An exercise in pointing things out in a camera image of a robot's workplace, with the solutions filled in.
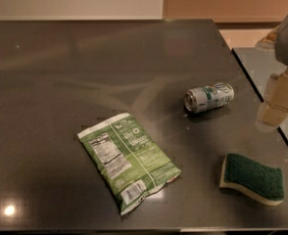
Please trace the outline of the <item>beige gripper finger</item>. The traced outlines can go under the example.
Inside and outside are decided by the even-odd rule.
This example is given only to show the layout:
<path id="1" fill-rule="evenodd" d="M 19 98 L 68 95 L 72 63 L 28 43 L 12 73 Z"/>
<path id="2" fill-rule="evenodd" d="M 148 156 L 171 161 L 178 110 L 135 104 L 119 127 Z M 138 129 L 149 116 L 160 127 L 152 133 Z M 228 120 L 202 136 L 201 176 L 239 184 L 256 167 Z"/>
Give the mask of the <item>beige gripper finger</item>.
<path id="1" fill-rule="evenodd" d="M 272 29 L 266 36 L 256 43 L 256 47 L 261 49 L 273 49 L 277 37 L 277 31 L 278 27 Z"/>
<path id="2" fill-rule="evenodd" d="M 264 91 L 256 120 L 261 132 L 276 129 L 288 117 L 288 68 L 282 74 L 272 73 Z"/>

